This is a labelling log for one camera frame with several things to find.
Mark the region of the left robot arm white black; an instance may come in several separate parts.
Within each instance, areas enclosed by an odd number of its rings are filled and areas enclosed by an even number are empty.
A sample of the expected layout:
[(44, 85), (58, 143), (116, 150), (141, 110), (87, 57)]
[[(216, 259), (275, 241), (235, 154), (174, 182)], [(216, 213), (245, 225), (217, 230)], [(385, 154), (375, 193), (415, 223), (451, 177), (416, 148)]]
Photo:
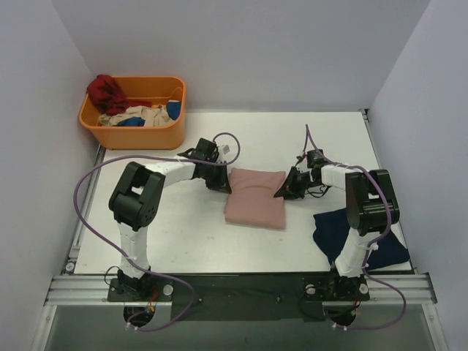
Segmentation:
[(110, 197), (109, 209), (118, 224), (124, 251), (118, 282), (132, 300), (143, 301), (150, 294), (148, 226), (156, 217), (164, 188), (199, 178), (210, 190), (231, 193), (224, 160), (229, 152), (228, 146), (201, 138), (173, 161), (149, 166), (130, 162), (125, 167)]

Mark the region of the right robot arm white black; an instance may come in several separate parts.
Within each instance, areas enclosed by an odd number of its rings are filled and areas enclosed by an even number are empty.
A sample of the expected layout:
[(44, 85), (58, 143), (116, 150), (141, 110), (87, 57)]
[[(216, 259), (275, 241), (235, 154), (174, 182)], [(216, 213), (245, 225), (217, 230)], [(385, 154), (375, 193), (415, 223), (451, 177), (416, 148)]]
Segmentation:
[(378, 242), (399, 221), (390, 173), (333, 162), (321, 149), (307, 151), (298, 157), (298, 163), (302, 161), (306, 161), (307, 170), (292, 166), (274, 196), (303, 199), (309, 189), (318, 186), (344, 191), (350, 229), (344, 248), (334, 260), (338, 274), (326, 282), (329, 296), (343, 299), (352, 292), (351, 278), (363, 275), (370, 253), (378, 250)]

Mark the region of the pink printed t-shirt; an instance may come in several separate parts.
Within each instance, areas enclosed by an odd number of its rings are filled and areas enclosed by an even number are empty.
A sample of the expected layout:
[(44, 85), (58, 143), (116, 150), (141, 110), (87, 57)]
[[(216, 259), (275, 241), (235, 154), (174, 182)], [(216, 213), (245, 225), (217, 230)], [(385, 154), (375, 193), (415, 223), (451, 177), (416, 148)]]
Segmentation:
[(225, 221), (273, 230), (285, 229), (284, 199), (274, 196), (285, 179), (284, 171), (233, 168), (229, 174), (232, 192), (224, 206)]

